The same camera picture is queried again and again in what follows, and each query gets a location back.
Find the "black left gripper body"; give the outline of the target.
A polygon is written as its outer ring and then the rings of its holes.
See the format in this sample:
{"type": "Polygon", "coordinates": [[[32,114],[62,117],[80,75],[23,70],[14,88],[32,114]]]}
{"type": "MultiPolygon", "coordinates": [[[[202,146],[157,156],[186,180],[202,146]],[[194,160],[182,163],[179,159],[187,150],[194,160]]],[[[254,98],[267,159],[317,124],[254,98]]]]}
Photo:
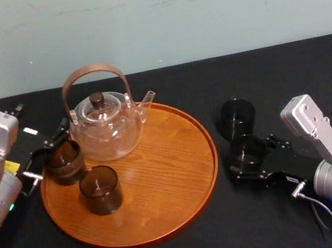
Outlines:
{"type": "Polygon", "coordinates": [[[45,147],[48,138],[30,127],[21,128],[7,159],[4,169],[10,175],[16,176],[22,183],[21,195],[31,195],[42,180],[43,174],[34,171],[32,156],[34,152],[45,147]]]}

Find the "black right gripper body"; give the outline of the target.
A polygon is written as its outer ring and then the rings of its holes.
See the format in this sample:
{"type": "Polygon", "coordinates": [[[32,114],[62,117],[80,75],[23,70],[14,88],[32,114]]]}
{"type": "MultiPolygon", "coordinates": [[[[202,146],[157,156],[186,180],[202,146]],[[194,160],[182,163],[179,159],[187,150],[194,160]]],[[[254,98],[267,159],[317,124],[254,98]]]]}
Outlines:
{"type": "Polygon", "coordinates": [[[298,182],[313,182],[319,159],[297,154],[291,147],[271,149],[259,171],[265,178],[290,177],[298,182]]]}

